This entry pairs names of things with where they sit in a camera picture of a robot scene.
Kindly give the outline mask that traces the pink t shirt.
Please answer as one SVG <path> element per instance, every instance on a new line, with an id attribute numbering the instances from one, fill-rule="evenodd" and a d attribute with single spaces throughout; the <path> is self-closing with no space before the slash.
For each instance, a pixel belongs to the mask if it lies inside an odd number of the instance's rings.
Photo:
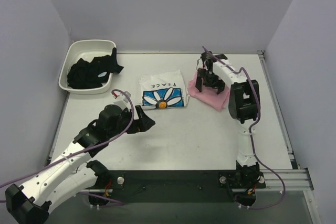
<path id="1" fill-rule="evenodd" d="M 196 78 L 197 73 L 195 73 L 193 79 L 188 82 L 188 93 L 191 97 L 202 101 L 217 111 L 221 111 L 227 107 L 230 95 L 230 90 L 227 86 L 223 92 L 217 94 L 215 89 L 202 85 L 202 91 L 200 92 L 196 88 Z"/>

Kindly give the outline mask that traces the white t shirt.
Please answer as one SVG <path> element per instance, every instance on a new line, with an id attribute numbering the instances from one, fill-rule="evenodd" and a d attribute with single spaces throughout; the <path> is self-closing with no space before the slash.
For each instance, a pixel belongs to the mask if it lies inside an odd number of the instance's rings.
<path id="1" fill-rule="evenodd" d="M 139 86 L 144 110 L 184 108 L 188 104 L 190 96 L 180 70 L 143 75 Z"/>

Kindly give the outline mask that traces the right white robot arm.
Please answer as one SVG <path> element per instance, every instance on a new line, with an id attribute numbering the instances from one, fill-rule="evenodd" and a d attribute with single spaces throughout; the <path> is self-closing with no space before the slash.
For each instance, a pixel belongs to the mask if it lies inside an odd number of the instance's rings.
<path id="1" fill-rule="evenodd" d="M 255 157 L 253 123 L 260 117 L 259 84 L 245 70 L 235 70 L 224 54 L 205 51 L 197 72 L 189 82 L 190 95 L 220 111 L 228 105 L 232 119 L 238 123 L 236 181 L 241 187 L 255 184 L 261 173 Z"/>

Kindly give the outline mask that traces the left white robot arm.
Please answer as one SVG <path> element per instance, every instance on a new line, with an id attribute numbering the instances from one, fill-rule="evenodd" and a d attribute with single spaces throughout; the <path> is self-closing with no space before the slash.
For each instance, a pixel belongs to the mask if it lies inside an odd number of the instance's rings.
<path id="1" fill-rule="evenodd" d="M 6 189 L 7 211 L 18 223 L 45 223 L 70 197 L 92 186 L 108 184 L 112 176 L 94 156 L 121 133 L 146 132 L 155 125 L 139 105 L 135 109 L 136 120 L 126 106 L 107 105 L 48 168 L 21 185 L 12 184 Z"/>

